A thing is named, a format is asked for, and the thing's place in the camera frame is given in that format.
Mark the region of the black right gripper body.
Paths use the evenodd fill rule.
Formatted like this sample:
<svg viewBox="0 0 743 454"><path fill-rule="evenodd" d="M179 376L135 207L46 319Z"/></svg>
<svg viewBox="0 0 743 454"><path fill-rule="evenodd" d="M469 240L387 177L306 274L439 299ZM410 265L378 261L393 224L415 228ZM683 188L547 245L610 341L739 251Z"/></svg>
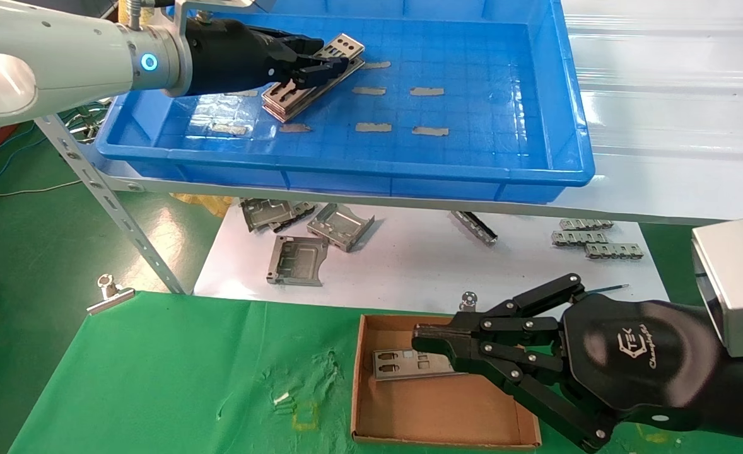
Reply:
<svg viewBox="0 0 743 454"><path fill-rule="evenodd" d="M571 375L617 420L743 438L743 358L704 308L590 295L561 321Z"/></svg>

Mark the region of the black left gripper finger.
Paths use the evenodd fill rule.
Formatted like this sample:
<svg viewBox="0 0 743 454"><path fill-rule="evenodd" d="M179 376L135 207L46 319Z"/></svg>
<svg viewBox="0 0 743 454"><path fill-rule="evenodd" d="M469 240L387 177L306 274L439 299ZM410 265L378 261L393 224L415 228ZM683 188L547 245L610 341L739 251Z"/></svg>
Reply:
<svg viewBox="0 0 743 454"><path fill-rule="evenodd" d="M339 77L348 66L346 57L296 55L293 62L282 63L276 81L283 85L292 82L296 88L319 87Z"/></svg>
<svg viewBox="0 0 743 454"><path fill-rule="evenodd" d="M268 54L273 57L313 55L322 49L325 43L323 38L313 38L272 28L258 28L258 36L264 40Z"/></svg>

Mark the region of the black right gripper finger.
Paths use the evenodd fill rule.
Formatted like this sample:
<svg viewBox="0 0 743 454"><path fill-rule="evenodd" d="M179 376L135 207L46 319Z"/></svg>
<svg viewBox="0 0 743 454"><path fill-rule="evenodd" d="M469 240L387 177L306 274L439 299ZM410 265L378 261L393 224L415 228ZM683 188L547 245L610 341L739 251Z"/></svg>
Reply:
<svg viewBox="0 0 743 454"><path fill-rule="evenodd" d="M611 441L617 419L575 383L561 356L452 343L447 357L456 371L483 376L582 451L599 451Z"/></svg>
<svg viewBox="0 0 743 454"><path fill-rule="evenodd" d="M585 294L581 276L571 273L511 297L484 312L458 311L446 323L418 323L412 331L417 351L447 354L453 341L545 346L559 338L562 324L544 313Z"/></svg>

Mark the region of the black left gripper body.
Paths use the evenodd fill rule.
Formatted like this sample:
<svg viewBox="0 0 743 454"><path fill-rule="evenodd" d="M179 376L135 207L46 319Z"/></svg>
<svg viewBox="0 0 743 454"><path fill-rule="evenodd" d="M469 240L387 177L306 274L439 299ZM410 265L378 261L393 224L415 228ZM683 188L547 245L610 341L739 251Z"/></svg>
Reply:
<svg viewBox="0 0 743 454"><path fill-rule="evenodd" d="M299 35L233 18L208 24L189 20L186 41L192 58L187 96L252 90L288 80L300 53Z"/></svg>

